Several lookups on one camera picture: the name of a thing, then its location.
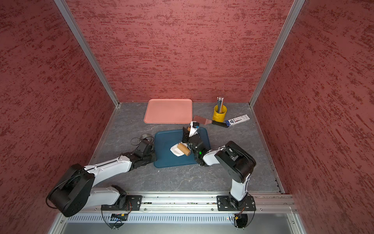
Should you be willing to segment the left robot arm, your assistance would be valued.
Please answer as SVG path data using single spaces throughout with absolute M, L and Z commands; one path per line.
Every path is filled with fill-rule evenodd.
M 58 209 L 65 217 L 96 206 L 114 210 L 129 209 L 131 204 L 124 189 L 118 185 L 107 188 L 98 188 L 97 185 L 156 160 L 154 144 L 145 138 L 135 150 L 122 153 L 115 159 L 87 166 L 74 164 L 46 196 L 46 204 L 52 209 Z

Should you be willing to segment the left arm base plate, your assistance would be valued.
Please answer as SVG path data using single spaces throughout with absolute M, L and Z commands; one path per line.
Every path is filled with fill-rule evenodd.
M 141 195 L 121 195 L 113 205 L 102 205 L 103 211 L 139 211 L 141 202 Z

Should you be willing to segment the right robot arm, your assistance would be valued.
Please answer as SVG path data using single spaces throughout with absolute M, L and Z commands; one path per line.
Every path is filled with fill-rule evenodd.
M 177 149 L 186 156 L 193 154 L 194 160 L 200 166 L 220 164 L 226 169 L 232 179 L 228 202 L 235 210 L 244 206 L 248 198 L 247 184 L 257 164 L 250 154 L 233 141 L 215 150 L 208 150 L 198 128 L 193 127 L 183 128 L 182 142 L 177 144 Z

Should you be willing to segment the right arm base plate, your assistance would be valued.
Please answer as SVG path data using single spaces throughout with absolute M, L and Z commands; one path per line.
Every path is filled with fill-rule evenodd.
M 237 201 L 231 195 L 217 196 L 218 211 L 256 211 L 254 197 L 246 195 L 241 201 Z

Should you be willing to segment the white dough piece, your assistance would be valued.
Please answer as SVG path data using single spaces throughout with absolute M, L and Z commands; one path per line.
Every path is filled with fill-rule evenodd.
M 179 143 L 175 144 L 170 148 L 170 151 L 177 157 L 184 155 L 184 152 L 178 148 Z

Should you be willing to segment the wooden rolling pin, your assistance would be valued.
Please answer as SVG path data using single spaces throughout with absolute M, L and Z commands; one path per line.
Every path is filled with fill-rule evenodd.
M 177 145 L 177 148 L 186 156 L 189 156 L 191 154 L 190 148 L 185 143 L 179 143 Z

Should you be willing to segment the teal tray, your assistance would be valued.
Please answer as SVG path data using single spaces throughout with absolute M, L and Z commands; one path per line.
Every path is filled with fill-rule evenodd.
M 178 157 L 171 152 L 170 148 L 181 142 L 182 137 L 182 129 L 161 131 L 156 133 L 154 146 L 157 161 L 154 162 L 155 167 L 165 168 L 197 163 L 194 159 L 194 154 L 191 154 L 190 156 L 182 155 Z

